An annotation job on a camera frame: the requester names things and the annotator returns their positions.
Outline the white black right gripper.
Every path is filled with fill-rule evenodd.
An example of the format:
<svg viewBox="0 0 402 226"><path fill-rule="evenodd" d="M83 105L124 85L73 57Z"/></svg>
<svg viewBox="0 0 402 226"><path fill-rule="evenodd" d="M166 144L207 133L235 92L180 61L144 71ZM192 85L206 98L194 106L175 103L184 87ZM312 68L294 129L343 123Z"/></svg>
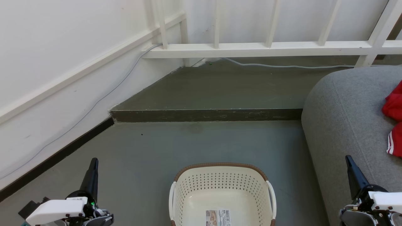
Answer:
<svg viewBox="0 0 402 226"><path fill-rule="evenodd" d="M401 192L388 192L381 186L370 185L352 156L346 155L345 161L351 199L356 200L355 210L361 212L385 211L391 214L402 213Z"/></svg>

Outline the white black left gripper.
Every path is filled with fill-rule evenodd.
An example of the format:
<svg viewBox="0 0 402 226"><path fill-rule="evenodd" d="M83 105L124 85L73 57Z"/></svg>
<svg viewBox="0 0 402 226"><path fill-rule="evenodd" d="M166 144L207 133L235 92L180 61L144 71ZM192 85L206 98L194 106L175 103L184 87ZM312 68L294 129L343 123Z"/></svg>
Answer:
<svg viewBox="0 0 402 226"><path fill-rule="evenodd" d="M39 204L26 217L26 222L34 226L56 220L89 216L89 212L97 206L98 169L98 158L92 158L79 190L69 194L66 199L50 199Z"/></svg>

